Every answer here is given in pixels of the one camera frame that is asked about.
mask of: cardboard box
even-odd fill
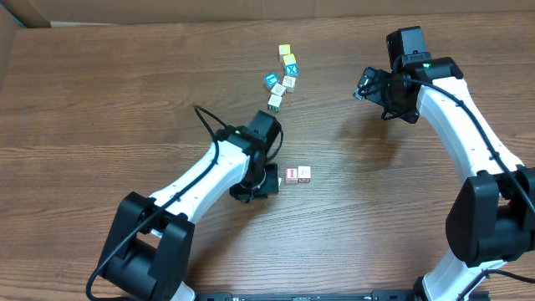
[[[535,10],[535,1],[529,0],[0,1],[29,27],[46,22],[139,24]]]
[[[21,26],[14,17],[0,6],[0,88],[2,88],[3,78],[8,72],[15,33],[20,28]]]

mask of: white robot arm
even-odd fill
[[[433,84],[464,101],[465,105],[477,117],[492,145],[500,153],[500,157],[510,171],[515,171],[522,164],[520,159],[501,143],[485,121],[472,100],[464,79],[456,79],[455,77],[435,79]],[[468,115],[445,95],[430,87],[422,86],[418,94],[416,108],[420,111],[420,116],[431,123],[441,138],[455,164],[461,184],[468,177],[476,176],[479,171],[487,171],[493,175],[503,173],[500,166],[493,160],[485,142]],[[432,301],[455,301],[483,270],[501,268],[505,264],[506,262],[500,259],[469,268],[448,248],[436,268],[423,278],[425,295],[428,300]],[[468,298],[470,292],[466,294],[465,299]]]
[[[421,28],[399,29],[387,46],[392,72],[366,68],[354,97],[384,107],[383,120],[429,120],[462,184],[446,219],[450,247],[416,281],[415,300],[468,300],[484,275],[535,248],[535,208],[528,196],[535,195],[535,169],[526,169],[494,134],[453,59],[431,58]],[[508,205],[498,206],[500,195]]]
[[[266,156],[279,133],[283,142],[281,125],[274,117],[259,111],[248,127],[225,125],[214,135],[196,112],[214,142],[166,188],[148,198],[132,192],[120,203],[99,266],[86,287],[90,300],[99,300],[91,293],[91,285],[100,275],[143,301],[193,301],[195,292],[182,280],[193,231],[202,216],[227,190],[245,202],[278,193],[277,165],[268,164],[278,150]],[[151,232],[160,244],[154,248],[142,242],[137,232]]]
[[[520,159],[509,151],[494,134],[491,127],[483,118],[472,100],[464,79],[449,77],[435,79],[433,84],[445,89],[462,99],[468,109],[476,116],[483,127],[494,149],[500,153],[502,161],[510,171],[515,171],[522,165]],[[455,164],[461,184],[469,176],[476,176],[478,171],[488,171],[490,174],[503,173],[502,168],[492,158],[481,135],[466,112],[453,101],[430,87],[422,86],[418,94],[416,108],[420,116],[426,118]]]

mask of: wooden table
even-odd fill
[[[434,57],[459,64],[497,135],[535,166],[535,13],[19,31],[0,98],[0,299],[85,300],[122,198],[161,189],[206,152],[191,105],[246,125],[267,108],[263,76],[282,76],[280,43],[292,44],[301,75],[277,114],[277,162],[311,165],[313,180],[249,205],[224,196],[196,228],[187,283],[410,288],[447,248],[460,182],[426,120],[384,122],[351,94],[364,67],[389,68],[385,36],[413,25]],[[535,276],[535,257],[505,269]],[[494,300],[535,294],[498,276],[481,289]],[[120,293],[105,281],[94,291]]]

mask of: wooden cube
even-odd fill
[[[286,184],[298,183],[298,169],[297,168],[287,168],[286,169]]]
[[[299,166],[298,167],[298,174],[299,174],[299,183],[309,183],[311,180],[311,172],[310,172],[310,166]]]
[[[268,90],[271,91],[275,84],[278,84],[278,77],[275,73],[268,74],[266,77],[264,77],[264,85]]]
[[[295,90],[296,81],[296,78],[285,75],[283,79],[283,87],[286,88],[287,92],[292,93]]]
[[[278,45],[278,60],[283,61],[283,56],[292,53],[290,44]]]
[[[271,95],[267,103],[267,109],[278,113],[281,109],[282,104],[283,98],[281,96]]]
[[[284,66],[288,66],[290,64],[296,64],[295,61],[295,55],[293,54],[287,54],[283,56]]]
[[[297,64],[291,64],[284,68],[287,76],[297,78],[299,75],[299,68]]]
[[[281,84],[275,84],[271,89],[271,94],[283,97],[286,94],[286,88]]]

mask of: black base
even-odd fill
[[[411,290],[378,290],[372,293],[296,293],[232,295],[230,293],[199,293],[196,301],[421,301]],[[473,293],[469,301],[491,301],[488,292]]]

